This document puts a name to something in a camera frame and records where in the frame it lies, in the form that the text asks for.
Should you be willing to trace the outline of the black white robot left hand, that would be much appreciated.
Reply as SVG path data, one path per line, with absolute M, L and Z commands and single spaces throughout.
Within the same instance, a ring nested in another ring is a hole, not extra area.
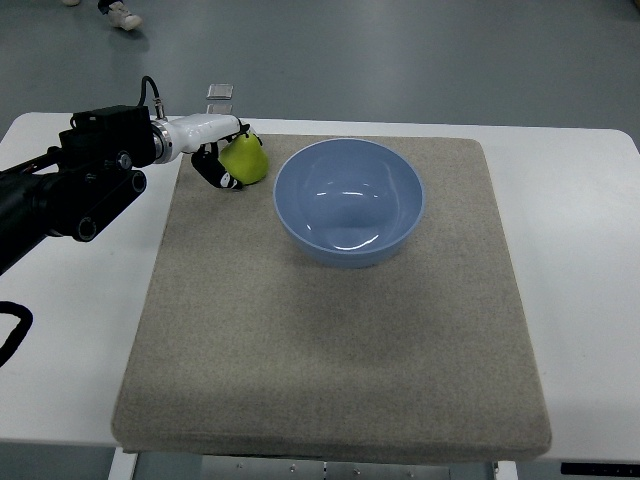
M 258 136 L 249 124 L 232 115 L 195 114 L 171 121 L 156 119 L 151 125 L 157 164 L 188 154 L 196 172 L 212 186 L 228 190 L 241 190 L 246 186 L 227 172 L 219 161 L 219 154 L 239 135 Z

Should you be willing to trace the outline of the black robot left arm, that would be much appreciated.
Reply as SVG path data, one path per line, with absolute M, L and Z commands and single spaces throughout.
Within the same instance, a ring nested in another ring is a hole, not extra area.
M 1 271 L 46 237 L 90 242 L 146 189 L 155 160 L 149 110 L 117 105 L 72 115 L 60 144 L 1 172 Z

